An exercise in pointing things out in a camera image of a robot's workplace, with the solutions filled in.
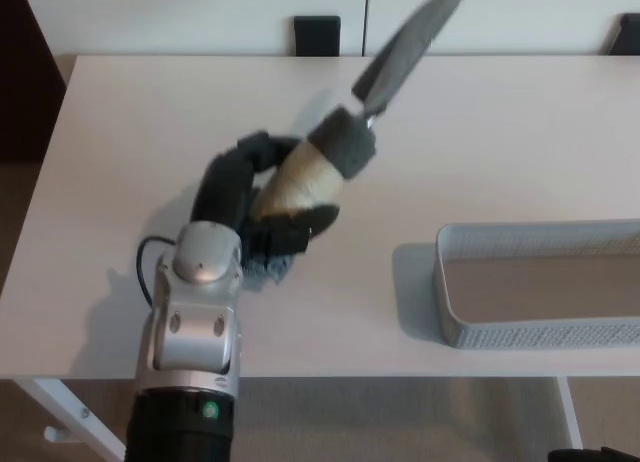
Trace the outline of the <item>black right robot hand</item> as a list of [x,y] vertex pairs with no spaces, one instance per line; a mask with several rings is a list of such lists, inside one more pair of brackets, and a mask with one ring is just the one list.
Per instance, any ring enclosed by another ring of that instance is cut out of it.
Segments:
[[640,462],[640,458],[609,447],[558,449],[548,453],[548,462]]

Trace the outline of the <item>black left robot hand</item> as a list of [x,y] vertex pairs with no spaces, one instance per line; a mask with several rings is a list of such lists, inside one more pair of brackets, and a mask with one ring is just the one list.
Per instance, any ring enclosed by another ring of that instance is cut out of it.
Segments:
[[208,165],[194,199],[190,220],[222,224],[241,239],[244,261],[292,256],[306,251],[310,240],[337,219],[339,207],[321,204],[295,215],[249,217],[257,196],[254,177],[279,167],[300,140],[257,131],[218,154]]

